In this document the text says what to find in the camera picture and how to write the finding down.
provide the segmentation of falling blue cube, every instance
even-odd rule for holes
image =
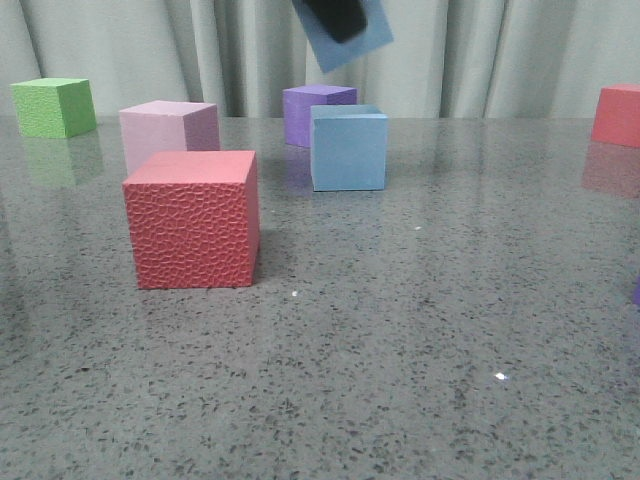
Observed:
[[[384,189],[387,132],[387,116],[373,105],[312,106],[313,189]]]

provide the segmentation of blue cube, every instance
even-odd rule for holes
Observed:
[[[313,189],[384,189],[387,132],[387,116],[373,105],[312,106]]]

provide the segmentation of green cube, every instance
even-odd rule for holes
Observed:
[[[89,80],[39,78],[11,90],[25,137],[68,138],[96,128]]]

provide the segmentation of textured red cube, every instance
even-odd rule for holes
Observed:
[[[260,238],[254,151],[159,152],[122,188],[139,288],[252,284]]]
[[[600,91],[591,140],[640,147],[640,85],[621,83]]]

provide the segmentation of gray speckled surface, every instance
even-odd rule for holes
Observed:
[[[640,208],[581,187],[590,125],[393,120],[386,190],[313,193],[281,120],[225,119],[257,283],[140,291],[116,120],[3,118],[0,478],[640,477]]]

